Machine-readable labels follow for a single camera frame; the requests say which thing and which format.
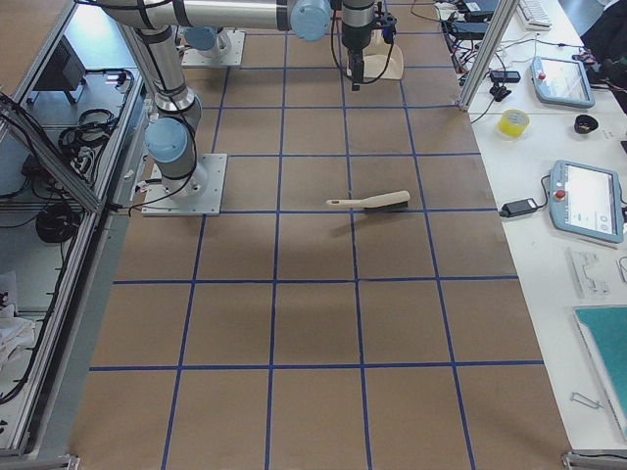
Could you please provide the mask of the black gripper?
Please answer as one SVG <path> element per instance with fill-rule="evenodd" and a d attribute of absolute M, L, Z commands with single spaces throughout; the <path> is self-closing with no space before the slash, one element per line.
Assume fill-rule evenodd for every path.
<path fill-rule="evenodd" d="M 342 44 L 349 50 L 347 71 L 351 73 L 352 91 L 357 90 L 357 83 L 363 83 L 364 61 L 361 51 L 370 43 L 370 39 L 370 24 L 351 26 L 342 22 Z"/>

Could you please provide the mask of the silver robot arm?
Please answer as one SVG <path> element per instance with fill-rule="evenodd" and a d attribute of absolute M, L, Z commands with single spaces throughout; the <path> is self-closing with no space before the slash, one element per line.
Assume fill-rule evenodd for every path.
<path fill-rule="evenodd" d="M 158 110 L 187 118 L 200 109 L 188 87 L 175 46 L 177 26 L 244 27 L 293 31 L 317 41 L 341 13 L 342 44 L 348 52 L 352 89 L 365 84 L 363 50 L 372 32 L 385 29 L 394 38 L 397 20 L 376 1 L 87 1 L 130 30 L 144 78 L 152 81 Z"/>

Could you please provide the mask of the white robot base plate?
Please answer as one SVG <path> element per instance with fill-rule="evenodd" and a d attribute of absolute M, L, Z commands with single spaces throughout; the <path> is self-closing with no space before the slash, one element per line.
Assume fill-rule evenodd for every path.
<path fill-rule="evenodd" d="M 151 177 L 162 181 L 148 187 L 141 212 L 147 216 L 219 215 L 226 168 L 227 154 L 201 154 L 188 182 L 185 178 L 163 181 L 153 164 Z"/>

